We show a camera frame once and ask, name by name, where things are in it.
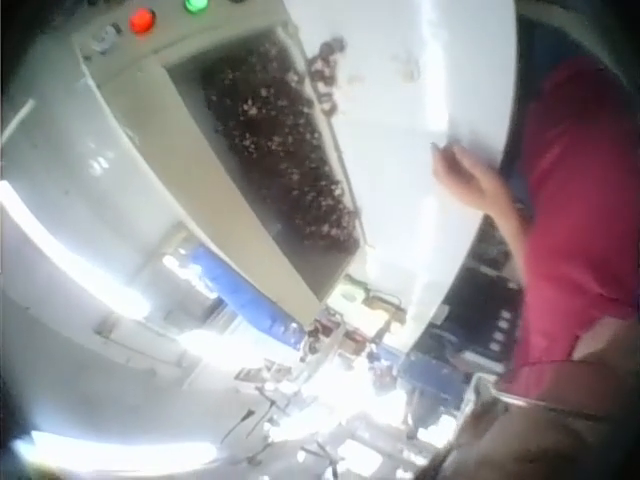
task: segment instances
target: white table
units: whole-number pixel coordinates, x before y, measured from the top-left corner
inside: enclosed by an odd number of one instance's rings
[[[309,56],[341,35],[333,120],[368,248],[352,273],[399,296],[407,350],[450,287],[480,215],[434,183],[429,145],[498,161],[516,83],[512,0],[285,0]]]

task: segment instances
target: hand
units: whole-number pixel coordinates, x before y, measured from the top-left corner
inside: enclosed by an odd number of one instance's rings
[[[511,192],[500,174],[469,150],[432,145],[432,152],[434,177],[461,203],[493,217],[513,208]]]

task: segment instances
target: green object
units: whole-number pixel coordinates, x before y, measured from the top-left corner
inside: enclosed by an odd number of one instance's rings
[[[191,13],[200,13],[207,8],[209,0],[185,0],[184,6]]]

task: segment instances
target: forearm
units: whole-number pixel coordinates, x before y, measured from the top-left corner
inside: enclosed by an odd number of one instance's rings
[[[507,242],[516,271],[521,283],[524,285],[526,282],[524,255],[529,219],[511,202],[505,203],[504,207],[491,214],[491,218],[505,242]]]

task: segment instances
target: red shirt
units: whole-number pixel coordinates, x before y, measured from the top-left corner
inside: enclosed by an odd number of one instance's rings
[[[516,367],[567,360],[602,317],[637,315],[640,144],[628,103],[608,73],[576,59],[530,107],[523,162],[535,221]]]

